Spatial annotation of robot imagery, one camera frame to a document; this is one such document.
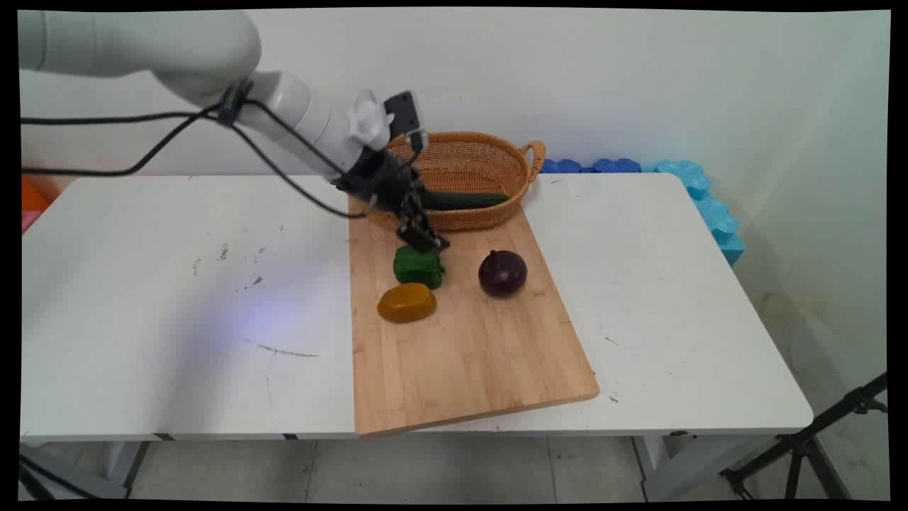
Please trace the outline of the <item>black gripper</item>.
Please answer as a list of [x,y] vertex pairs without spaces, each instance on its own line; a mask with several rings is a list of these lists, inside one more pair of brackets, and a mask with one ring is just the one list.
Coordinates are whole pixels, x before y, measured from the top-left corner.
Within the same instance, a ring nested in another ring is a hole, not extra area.
[[414,155],[400,160],[388,149],[366,148],[353,168],[334,179],[332,185],[373,210],[397,214],[397,236],[415,251],[440,253],[450,247],[450,241],[432,229],[419,192],[413,190],[417,179],[413,164],[420,155],[421,151],[416,150]]

